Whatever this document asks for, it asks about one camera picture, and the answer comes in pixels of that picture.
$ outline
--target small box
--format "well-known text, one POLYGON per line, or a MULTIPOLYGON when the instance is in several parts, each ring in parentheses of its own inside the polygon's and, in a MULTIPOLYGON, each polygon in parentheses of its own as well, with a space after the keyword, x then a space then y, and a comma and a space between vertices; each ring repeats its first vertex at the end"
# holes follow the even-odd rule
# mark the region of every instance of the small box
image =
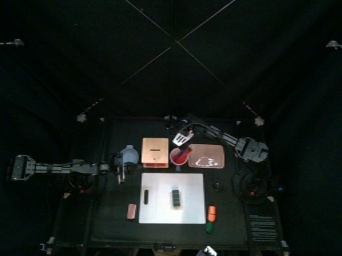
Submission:
POLYGON ((144 138, 145 168, 169 168, 169 138, 144 138))

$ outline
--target cable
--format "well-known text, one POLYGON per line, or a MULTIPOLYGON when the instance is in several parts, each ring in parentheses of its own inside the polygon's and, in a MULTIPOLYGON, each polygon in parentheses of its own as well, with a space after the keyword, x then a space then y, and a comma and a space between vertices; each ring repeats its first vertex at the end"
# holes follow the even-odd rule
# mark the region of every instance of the cable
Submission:
MULTIPOLYGON (((225 88, 230 88, 225 82, 220 79, 220 77, 216 75, 216 73, 206 67, 206 65, 200 61, 200 59, 192 54, 189 49, 181 44, 181 42, 236 2, 237 0, 230 1, 180 40, 174 39, 174 32, 173 35, 169 34, 169 32, 162 28, 162 26, 158 25, 158 23, 144 13, 144 11, 129 1, 126 0, 127 4, 145 16, 145 18, 160 28, 164 33, 173 38, 174 42, 181 46, 181 48, 188 52, 188 54, 194 58, 194 60, 200 63, 200 65, 208 70, 210 75, 216 78, 216 80, 220 82, 221 85, 224 85, 225 88)), ((122 85, 127 83, 127 81, 172 49, 169 47, 117 87, 113 88, 111 91, 117 90, 122 85)), ((93 105, 79 114, 78 119, 83 120, 82 117, 87 114, 90 110, 95 108, 95 106, 99 105, 99 103, 105 100, 105 98, 111 94, 111 91, 106 93, 106 95, 95 102, 93 105)), ((248 110, 253 113, 256 117, 260 117, 258 113, 253 110, 253 108, 249 106, 249 104, 241 99, 236 91, 230 88, 230 91, 234 93, 237 99, 242 102, 244 106, 248 108, 248 110)))

